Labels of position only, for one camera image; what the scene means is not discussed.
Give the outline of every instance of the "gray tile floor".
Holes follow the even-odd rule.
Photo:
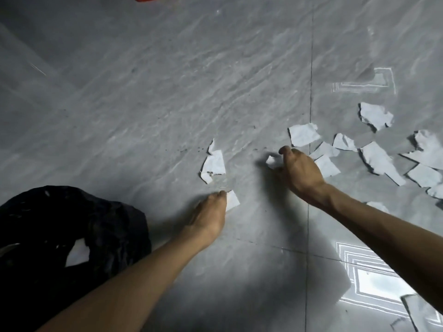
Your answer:
[[[312,121],[323,139],[376,140],[401,174],[407,136],[443,141],[443,0],[1,0],[0,202],[69,184],[130,203],[156,245],[202,195],[241,206],[185,268],[147,331],[413,331],[411,289],[335,220],[263,166]],[[368,84],[382,79],[382,86]],[[374,134],[357,104],[395,115]],[[198,171],[212,138],[225,177]],[[304,151],[313,150],[305,147]],[[359,156],[329,182],[443,234],[442,210]],[[431,322],[442,330],[439,316]]]

